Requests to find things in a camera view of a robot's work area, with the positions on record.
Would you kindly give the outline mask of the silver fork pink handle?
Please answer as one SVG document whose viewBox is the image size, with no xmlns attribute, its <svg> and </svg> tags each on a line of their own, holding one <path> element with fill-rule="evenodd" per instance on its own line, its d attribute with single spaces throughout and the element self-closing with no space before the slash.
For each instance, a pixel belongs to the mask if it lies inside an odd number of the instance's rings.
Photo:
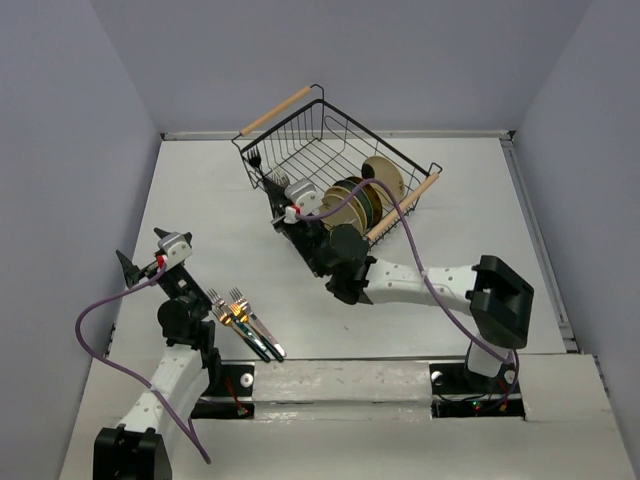
<svg viewBox="0 0 640 480">
<path fill-rule="evenodd" d="M 232 288 L 229 293 L 233 299 L 233 304 L 231 306 L 232 311 L 237 316 L 246 318 L 249 325 L 258 333 L 258 336 L 266 347 L 274 354 L 276 360 L 278 362 L 283 362 L 286 358 L 286 351 L 256 315 L 248 299 L 237 287 Z"/>
</svg>

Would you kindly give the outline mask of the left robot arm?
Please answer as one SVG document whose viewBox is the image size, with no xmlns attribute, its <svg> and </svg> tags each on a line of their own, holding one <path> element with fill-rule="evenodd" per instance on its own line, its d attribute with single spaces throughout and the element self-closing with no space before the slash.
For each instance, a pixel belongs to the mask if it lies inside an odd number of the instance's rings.
<svg viewBox="0 0 640 480">
<path fill-rule="evenodd" d="M 108 358 L 101 363 L 140 382 L 144 391 L 114 427 L 94 440 L 95 479 L 170 479 L 171 457 L 184 434 L 206 464 L 210 455 L 193 426 L 192 412 L 202 395 L 221 383 L 221 357 L 215 347 L 215 324 L 208 316 L 211 300 L 185 268 L 192 254 L 191 233 L 155 229 L 158 249 L 149 265 L 139 268 L 117 255 L 127 294 L 157 285 L 167 299 L 157 310 L 166 345 L 150 379 Z"/>
</svg>

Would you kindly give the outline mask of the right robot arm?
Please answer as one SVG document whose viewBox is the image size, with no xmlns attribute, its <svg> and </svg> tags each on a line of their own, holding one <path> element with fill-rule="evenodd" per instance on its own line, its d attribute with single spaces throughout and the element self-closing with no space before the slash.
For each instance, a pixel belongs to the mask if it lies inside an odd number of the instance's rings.
<svg viewBox="0 0 640 480">
<path fill-rule="evenodd" d="M 266 177 L 276 230 L 294 245 L 312 272 L 327 278 L 327 290 L 348 305 L 407 303 L 438 306 L 470 341 L 460 368 L 462 384 L 482 392 L 500 371 L 520 368 L 519 350 L 526 347 L 534 298 L 533 287 L 502 259 L 484 255 L 473 265 L 427 268 L 417 251 L 414 265 L 402 265 L 370 255 L 379 230 L 406 221 L 409 199 L 375 178 L 360 182 L 343 200 L 326 207 L 308 179 L 283 186 Z M 345 220 L 331 229 L 324 221 L 346 211 L 364 190 L 384 192 L 391 211 L 368 234 Z"/>
</svg>

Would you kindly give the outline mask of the silver fork teal handle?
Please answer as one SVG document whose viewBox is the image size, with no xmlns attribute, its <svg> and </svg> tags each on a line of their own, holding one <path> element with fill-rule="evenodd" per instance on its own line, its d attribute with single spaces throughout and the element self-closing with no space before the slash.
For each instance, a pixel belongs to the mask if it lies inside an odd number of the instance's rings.
<svg viewBox="0 0 640 480">
<path fill-rule="evenodd" d="M 231 310 L 225 300 L 212 288 L 207 289 L 206 293 L 212 302 L 213 312 L 218 320 L 225 326 L 230 326 L 240 332 L 261 353 L 267 354 L 267 348 L 264 343 L 249 329 L 247 324 Z"/>
</svg>

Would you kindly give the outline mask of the gold fork dark green handle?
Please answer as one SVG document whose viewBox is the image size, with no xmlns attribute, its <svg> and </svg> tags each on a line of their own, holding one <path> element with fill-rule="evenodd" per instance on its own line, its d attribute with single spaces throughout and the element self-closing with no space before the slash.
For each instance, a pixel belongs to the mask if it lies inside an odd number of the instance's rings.
<svg viewBox="0 0 640 480">
<path fill-rule="evenodd" d="M 214 314 L 219 322 L 226 327 L 231 328 L 243 341 L 259 356 L 264 362 L 270 362 L 271 358 L 267 353 L 267 348 L 261 340 L 232 313 L 227 313 L 221 307 L 214 308 Z"/>
</svg>

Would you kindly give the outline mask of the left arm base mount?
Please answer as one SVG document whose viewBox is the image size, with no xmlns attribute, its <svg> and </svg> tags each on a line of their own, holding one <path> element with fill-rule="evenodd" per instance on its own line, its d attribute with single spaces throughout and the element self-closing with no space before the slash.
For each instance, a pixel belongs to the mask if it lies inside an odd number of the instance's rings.
<svg viewBox="0 0 640 480">
<path fill-rule="evenodd" d="M 222 365 L 219 382 L 210 385 L 192 410 L 193 419 L 248 420 L 254 417 L 254 363 Z"/>
</svg>

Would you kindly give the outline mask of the black fork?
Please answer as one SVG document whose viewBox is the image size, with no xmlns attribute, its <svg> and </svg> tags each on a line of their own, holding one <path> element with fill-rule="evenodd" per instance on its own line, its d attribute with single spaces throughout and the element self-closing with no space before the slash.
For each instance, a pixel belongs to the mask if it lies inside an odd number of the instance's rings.
<svg viewBox="0 0 640 480">
<path fill-rule="evenodd" d="M 260 180 L 264 180 L 265 175 L 262 169 L 262 157 L 257 146 L 252 147 L 247 152 L 247 162 L 256 172 L 256 175 Z"/>
</svg>

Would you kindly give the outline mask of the plain silver fork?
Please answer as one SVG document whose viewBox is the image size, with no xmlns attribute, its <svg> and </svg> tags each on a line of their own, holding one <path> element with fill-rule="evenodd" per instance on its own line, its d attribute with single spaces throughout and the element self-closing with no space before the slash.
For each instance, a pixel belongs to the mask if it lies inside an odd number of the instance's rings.
<svg viewBox="0 0 640 480">
<path fill-rule="evenodd" d="M 288 174 L 279 167 L 274 168 L 270 172 L 269 178 L 273 183 L 283 189 L 286 189 L 290 185 L 290 178 Z"/>
</svg>

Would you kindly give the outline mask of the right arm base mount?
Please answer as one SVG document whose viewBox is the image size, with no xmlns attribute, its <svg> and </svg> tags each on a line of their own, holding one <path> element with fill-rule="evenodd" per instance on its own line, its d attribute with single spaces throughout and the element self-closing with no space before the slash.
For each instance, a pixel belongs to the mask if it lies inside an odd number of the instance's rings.
<svg viewBox="0 0 640 480">
<path fill-rule="evenodd" d="M 526 416 L 513 365 L 503 366 L 495 378 L 473 374 L 463 362 L 431 364 L 429 373 L 436 419 Z"/>
</svg>

